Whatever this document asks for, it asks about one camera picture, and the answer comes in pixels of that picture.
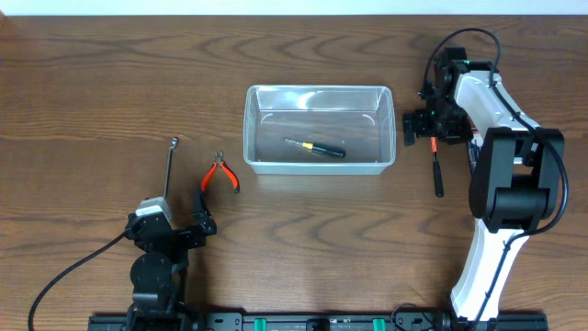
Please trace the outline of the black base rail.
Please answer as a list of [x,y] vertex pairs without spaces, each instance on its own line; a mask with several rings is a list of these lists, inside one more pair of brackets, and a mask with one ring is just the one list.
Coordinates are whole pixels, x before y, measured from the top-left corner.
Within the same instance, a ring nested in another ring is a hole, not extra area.
[[375,315],[304,315],[215,313],[187,320],[148,320],[126,315],[91,316],[90,331],[197,330],[197,331],[425,331],[471,330],[468,321],[453,320],[449,314],[400,310]]

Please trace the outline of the claw hammer orange black handle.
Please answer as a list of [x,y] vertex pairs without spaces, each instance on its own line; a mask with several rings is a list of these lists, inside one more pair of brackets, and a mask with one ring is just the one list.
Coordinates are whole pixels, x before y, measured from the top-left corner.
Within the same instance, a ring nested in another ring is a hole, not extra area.
[[442,180],[442,173],[440,168],[440,163],[438,160],[437,155],[437,138],[431,138],[431,149],[433,153],[433,179],[435,185],[435,195],[438,198],[443,198],[445,195],[443,180]]

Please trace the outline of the black yellow handled screwdriver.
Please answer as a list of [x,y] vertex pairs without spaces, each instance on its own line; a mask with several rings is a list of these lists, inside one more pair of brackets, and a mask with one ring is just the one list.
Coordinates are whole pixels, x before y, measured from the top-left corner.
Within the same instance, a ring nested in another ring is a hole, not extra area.
[[299,140],[294,140],[290,138],[284,138],[283,141],[285,143],[297,146],[299,148],[303,148],[309,150],[316,154],[323,154],[332,158],[340,158],[343,159],[346,157],[345,149],[326,145],[323,143],[313,143],[313,142],[303,142]]

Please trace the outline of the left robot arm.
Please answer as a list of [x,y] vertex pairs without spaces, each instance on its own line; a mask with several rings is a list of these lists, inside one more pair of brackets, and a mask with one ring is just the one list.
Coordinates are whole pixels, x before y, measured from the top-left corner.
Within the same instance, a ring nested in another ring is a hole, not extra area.
[[192,317],[184,303],[188,251],[202,247],[217,233],[205,194],[198,188],[192,204],[194,223],[183,229],[171,225],[172,213],[163,197],[144,200],[128,215],[125,236],[144,254],[130,270],[136,311],[148,319]]

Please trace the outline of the blue precision screwdriver set case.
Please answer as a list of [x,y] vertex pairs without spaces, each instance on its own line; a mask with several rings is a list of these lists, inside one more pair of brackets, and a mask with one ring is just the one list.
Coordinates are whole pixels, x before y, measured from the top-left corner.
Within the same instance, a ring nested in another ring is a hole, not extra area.
[[472,139],[466,144],[468,159],[469,159],[469,168],[470,173],[473,174],[477,163],[479,161],[479,154],[481,151],[481,147],[483,145],[483,138],[481,137],[480,133],[473,129],[472,130]]

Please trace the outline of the clear plastic container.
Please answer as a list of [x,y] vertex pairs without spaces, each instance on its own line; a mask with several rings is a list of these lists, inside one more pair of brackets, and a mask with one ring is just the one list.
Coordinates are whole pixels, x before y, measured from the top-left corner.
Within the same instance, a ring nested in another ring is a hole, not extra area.
[[[332,158],[284,138],[345,149]],[[243,159],[258,175],[379,175],[396,160],[386,86],[254,85],[246,94]]]

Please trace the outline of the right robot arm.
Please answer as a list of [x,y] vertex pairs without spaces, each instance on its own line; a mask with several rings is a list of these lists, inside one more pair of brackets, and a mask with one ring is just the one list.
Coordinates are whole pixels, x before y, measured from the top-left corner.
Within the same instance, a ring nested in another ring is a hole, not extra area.
[[469,183],[475,233],[450,302],[455,327],[488,327],[498,319],[501,292],[522,245],[564,212],[564,137],[518,107],[494,61],[472,61],[461,47],[437,48],[425,69],[435,78],[419,93],[424,108],[402,117],[404,143],[430,138],[478,147]]

